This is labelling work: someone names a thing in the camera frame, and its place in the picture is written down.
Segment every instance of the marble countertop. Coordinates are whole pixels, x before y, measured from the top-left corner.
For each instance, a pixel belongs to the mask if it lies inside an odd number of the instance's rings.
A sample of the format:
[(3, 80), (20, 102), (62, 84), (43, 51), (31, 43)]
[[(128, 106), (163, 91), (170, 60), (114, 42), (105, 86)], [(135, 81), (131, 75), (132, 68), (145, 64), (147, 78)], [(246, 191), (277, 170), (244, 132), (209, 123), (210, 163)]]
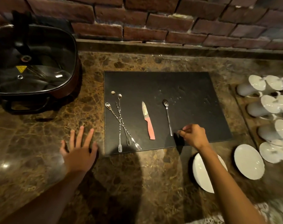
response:
[(283, 162), (265, 162), (260, 180), (243, 177), (232, 162), (239, 144), (254, 146), (230, 84), (251, 74), (279, 75), (283, 61), (80, 52), (82, 86), (56, 111), (13, 116), (0, 107), (0, 219), (41, 194), (64, 176), (61, 139), (84, 125), (95, 129), (99, 159), (60, 223), (186, 223), (217, 215), (214, 194), (189, 178), (188, 162), (196, 153), (184, 147), (104, 156), (103, 72), (208, 71), (233, 140), (212, 143), (229, 173), (255, 204), (283, 197)]

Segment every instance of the right hand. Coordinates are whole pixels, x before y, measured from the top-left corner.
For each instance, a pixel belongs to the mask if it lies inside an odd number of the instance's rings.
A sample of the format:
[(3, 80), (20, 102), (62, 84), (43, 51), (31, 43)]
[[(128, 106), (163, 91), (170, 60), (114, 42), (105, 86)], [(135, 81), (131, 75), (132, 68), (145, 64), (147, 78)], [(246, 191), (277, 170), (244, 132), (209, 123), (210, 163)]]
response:
[(181, 131), (178, 131), (178, 133), (189, 145), (195, 147), (197, 150), (210, 147), (205, 129), (198, 124), (189, 124), (183, 127)]
[(71, 130), (69, 152), (65, 149), (65, 141), (62, 140), (61, 142), (60, 153), (64, 158), (67, 173), (81, 171), (85, 174), (95, 162), (98, 150), (96, 142), (91, 146), (91, 153), (89, 152), (89, 144), (93, 137), (94, 129), (89, 131), (84, 145), (81, 146), (83, 134), (84, 126), (81, 126), (75, 143), (75, 130)]

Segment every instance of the knife blade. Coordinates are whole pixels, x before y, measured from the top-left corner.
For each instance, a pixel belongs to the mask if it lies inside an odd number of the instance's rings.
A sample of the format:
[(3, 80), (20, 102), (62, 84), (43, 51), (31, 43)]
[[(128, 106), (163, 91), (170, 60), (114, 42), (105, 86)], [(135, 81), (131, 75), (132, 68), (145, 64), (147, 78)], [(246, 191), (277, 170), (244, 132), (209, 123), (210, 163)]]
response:
[(148, 133), (149, 133), (150, 139), (155, 140), (154, 129), (153, 129), (151, 119), (148, 114), (146, 104), (144, 102), (142, 102), (142, 112), (143, 112), (144, 120), (148, 122)]

